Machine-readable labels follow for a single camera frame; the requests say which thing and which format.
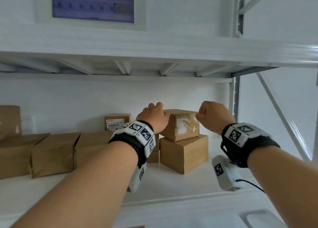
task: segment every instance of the fist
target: fist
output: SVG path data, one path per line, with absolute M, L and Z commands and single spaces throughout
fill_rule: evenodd
M 158 134 L 168 125 L 169 117 L 170 114 L 163 113 L 163 104 L 158 102 L 156 106 L 150 103 L 148 107 L 138 114 L 136 120 L 148 122 L 154 129 L 154 133 Z
M 219 135 L 227 125 L 235 123 L 230 111 L 217 102 L 204 101 L 196 118 L 206 129 Z

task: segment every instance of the cardboard box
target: cardboard box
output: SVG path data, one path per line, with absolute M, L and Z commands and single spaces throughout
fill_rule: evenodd
M 29 149 L 50 134 L 16 135 L 0 142 L 0 179 L 29 174 Z
M 179 109 L 164 110 L 170 113 L 167 127 L 160 133 L 162 136 L 176 142 L 199 136 L 199 122 L 196 113 Z
M 74 147 L 80 133 L 54 134 L 30 149 L 32 178 L 74 170 Z
M 160 162 L 180 174 L 186 174 L 209 158 L 208 136 L 172 142 L 168 138 L 160 139 Z
M 114 132 L 127 122 L 130 122 L 130 114 L 108 114 L 105 116 L 105 130 Z
M 75 167 L 83 165 L 101 149 L 105 148 L 112 134 L 110 131 L 81 134 L 75 146 Z
M 156 146 L 154 147 L 153 151 L 160 150 L 160 142 L 159 142 L 159 134 L 155 134 Z
M 147 163 L 159 163 L 159 152 L 160 151 L 152 151 L 147 159 Z
M 0 134 L 13 136 L 21 134 L 19 106 L 0 106 Z

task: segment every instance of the black cable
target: black cable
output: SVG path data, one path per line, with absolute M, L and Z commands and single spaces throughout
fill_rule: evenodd
M 259 190 L 261 190 L 261 191 L 263 191 L 263 192 L 265 193 L 265 191 L 262 190 L 260 187 L 258 187 L 257 185 L 255 185 L 255 184 L 253 184 L 253 183 L 251 183 L 251 182 L 249 182 L 249 181 L 247 181 L 247 180 L 245 180 L 245 179 L 236 179 L 235 181 L 236 181 L 236 182 L 243 181 L 243 182 L 249 183 L 249 184 L 255 186 L 256 188 L 258 188 Z

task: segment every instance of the purple panel cover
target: purple panel cover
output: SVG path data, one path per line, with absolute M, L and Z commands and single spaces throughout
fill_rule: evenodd
M 54 18 L 134 23 L 133 0 L 52 0 Z

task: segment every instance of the barcode label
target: barcode label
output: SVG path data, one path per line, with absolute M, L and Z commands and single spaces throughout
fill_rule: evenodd
M 125 124 L 125 120 L 123 118 L 106 120 L 107 131 L 114 132 L 124 124 Z

